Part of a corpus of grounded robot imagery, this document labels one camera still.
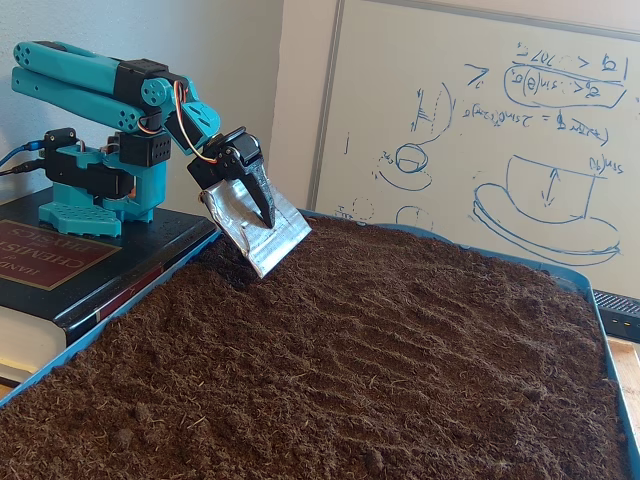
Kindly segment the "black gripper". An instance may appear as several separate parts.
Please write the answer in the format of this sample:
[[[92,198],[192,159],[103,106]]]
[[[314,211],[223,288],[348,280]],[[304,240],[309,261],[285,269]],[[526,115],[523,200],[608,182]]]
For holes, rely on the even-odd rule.
[[[245,127],[214,136],[187,170],[203,190],[200,201],[213,222],[260,278],[311,232],[299,210],[268,181],[260,143]]]

